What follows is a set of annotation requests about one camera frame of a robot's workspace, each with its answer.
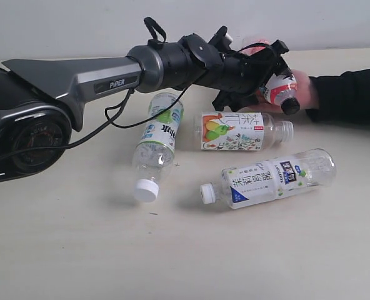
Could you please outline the black sleeved forearm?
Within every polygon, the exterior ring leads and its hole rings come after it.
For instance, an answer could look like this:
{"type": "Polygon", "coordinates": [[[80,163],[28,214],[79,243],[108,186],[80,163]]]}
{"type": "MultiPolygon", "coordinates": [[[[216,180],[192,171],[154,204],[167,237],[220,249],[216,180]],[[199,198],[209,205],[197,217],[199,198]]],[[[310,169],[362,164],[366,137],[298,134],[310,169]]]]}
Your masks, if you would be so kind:
{"type": "Polygon", "coordinates": [[[306,110],[315,122],[370,125],[370,69],[310,77],[318,107],[306,110]]]}

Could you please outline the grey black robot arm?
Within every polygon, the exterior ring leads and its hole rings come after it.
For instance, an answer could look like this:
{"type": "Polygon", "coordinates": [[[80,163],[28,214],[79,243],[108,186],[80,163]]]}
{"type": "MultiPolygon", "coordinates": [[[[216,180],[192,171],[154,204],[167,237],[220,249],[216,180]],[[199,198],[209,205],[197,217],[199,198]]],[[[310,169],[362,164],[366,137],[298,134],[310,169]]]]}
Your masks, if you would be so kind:
{"type": "Polygon", "coordinates": [[[150,39],[124,57],[46,61],[10,59],[0,66],[0,182],[52,166],[73,148],[88,102],[127,91],[153,93],[195,84],[218,90],[216,109],[238,110],[272,75],[286,73],[283,41],[247,55],[232,50],[226,33],[177,42],[150,39]]]}

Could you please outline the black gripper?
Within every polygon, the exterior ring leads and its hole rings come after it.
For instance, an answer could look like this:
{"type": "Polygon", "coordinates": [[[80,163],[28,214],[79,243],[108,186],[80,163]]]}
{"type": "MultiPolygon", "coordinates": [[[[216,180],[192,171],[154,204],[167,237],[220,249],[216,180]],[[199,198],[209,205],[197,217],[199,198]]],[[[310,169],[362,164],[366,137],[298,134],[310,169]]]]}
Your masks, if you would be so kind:
{"type": "Polygon", "coordinates": [[[228,107],[232,112],[256,105],[256,91],[263,85],[273,64],[273,78],[294,81],[294,75],[285,61],[278,61],[289,52],[284,41],[277,39],[251,56],[243,53],[222,55],[222,66],[210,70],[203,77],[203,86],[217,89],[219,93],[212,102],[216,111],[228,107]]]}

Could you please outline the bare open human hand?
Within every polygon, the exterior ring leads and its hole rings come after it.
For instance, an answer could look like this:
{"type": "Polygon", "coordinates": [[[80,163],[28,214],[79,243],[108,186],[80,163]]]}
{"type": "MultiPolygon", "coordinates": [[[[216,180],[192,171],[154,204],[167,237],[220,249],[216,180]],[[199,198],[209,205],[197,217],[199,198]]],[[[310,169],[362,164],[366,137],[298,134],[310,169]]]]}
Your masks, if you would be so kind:
{"type": "MultiPolygon", "coordinates": [[[[301,110],[319,109],[318,92],[311,81],[311,78],[302,71],[292,70],[297,81],[296,98],[299,101],[301,110]]],[[[269,104],[263,96],[258,96],[259,104],[252,105],[243,109],[243,111],[257,111],[262,113],[283,113],[280,107],[269,104]]]]}

